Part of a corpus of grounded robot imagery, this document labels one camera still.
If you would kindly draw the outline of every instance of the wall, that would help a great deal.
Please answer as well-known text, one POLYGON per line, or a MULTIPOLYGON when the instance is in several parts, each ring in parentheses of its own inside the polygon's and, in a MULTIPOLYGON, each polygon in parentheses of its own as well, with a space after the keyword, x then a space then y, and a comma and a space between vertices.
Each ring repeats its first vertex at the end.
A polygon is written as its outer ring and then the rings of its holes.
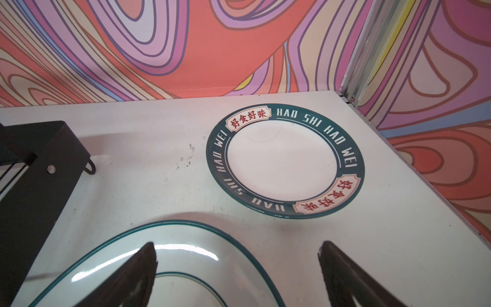
POLYGON ((0 1, 0 104, 338 89, 372 1, 0 1))
POLYGON ((358 110, 491 242, 491 1, 408 3, 358 110))

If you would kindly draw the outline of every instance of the white plate with teal edge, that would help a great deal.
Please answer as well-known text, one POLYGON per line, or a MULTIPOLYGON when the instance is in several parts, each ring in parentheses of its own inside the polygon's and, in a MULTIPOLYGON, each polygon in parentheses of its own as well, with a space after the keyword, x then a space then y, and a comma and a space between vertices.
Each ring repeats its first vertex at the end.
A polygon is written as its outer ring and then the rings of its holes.
POLYGON ((154 243, 158 261, 149 307, 285 306, 266 271, 237 240, 212 226, 181 220, 146 224, 106 241, 29 306, 75 305, 147 242, 154 243))

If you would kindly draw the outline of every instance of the plate center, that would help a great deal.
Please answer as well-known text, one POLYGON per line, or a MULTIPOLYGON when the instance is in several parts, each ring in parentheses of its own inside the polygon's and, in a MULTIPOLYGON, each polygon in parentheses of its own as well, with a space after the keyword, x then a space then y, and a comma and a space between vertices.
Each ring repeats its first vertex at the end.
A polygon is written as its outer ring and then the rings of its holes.
POLYGON ((178 272, 156 276, 148 306, 223 307, 219 298, 208 287, 199 280, 178 272))
POLYGON ((322 193, 337 172, 334 152, 321 136, 283 120, 265 120, 239 130, 230 141, 227 158, 248 189, 283 201, 322 193))

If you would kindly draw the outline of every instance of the ceramic plate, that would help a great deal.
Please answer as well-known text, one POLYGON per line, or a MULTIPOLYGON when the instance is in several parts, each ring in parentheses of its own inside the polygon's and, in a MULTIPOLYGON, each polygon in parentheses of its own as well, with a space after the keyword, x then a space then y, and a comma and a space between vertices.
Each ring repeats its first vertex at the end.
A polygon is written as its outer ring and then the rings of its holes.
POLYGON ((343 208, 365 175, 361 152, 344 129, 291 105, 257 105, 229 114, 211 132, 206 156, 229 195, 282 218, 315 218, 343 208))
POLYGON ((149 241, 158 261, 149 307, 284 306, 244 246, 221 230, 189 221, 151 223, 110 239, 61 274, 30 306, 75 305, 149 241))

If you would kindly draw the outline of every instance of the black loop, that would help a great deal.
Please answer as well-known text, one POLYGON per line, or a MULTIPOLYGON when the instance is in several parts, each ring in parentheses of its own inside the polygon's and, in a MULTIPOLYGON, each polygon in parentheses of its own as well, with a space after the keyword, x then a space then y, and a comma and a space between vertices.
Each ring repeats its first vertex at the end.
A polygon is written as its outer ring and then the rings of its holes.
POLYGON ((91 160, 91 159, 89 159, 89 162, 88 162, 88 163, 90 164, 90 168, 91 168, 92 170, 89 170, 87 167, 86 167, 86 168, 84 168, 83 170, 84 170, 84 171, 85 171, 87 174, 89 174, 89 175, 93 175, 93 174, 95 174, 95 165, 94 165, 94 162, 92 162, 92 160, 91 160))

